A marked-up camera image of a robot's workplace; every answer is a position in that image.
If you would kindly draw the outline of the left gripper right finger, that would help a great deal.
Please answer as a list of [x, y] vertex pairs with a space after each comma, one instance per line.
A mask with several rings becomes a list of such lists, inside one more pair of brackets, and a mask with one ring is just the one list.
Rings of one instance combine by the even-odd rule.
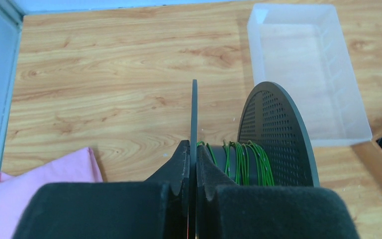
[[344, 201], [321, 187], [240, 186], [197, 148], [200, 239], [357, 239]]

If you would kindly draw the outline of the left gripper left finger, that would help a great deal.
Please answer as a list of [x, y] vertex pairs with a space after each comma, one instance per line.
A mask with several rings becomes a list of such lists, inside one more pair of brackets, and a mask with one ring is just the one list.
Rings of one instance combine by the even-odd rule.
[[15, 239], [186, 239], [190, 142], [140, 182], [50, 183], [32, 197]]

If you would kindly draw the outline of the dark grey perforated spool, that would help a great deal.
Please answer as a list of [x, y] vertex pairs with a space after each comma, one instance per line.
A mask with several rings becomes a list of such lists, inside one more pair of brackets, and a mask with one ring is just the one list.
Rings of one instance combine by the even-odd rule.
[[222, 145], [197, 139], [198, 86], [192, 82], [189, 238], [198, 238], [197, 148], [240, 186], [317, 187], [319, 178], [308, 132], [294, 101], [277, 83], [256, 85], [244, 105], [238, 137]]

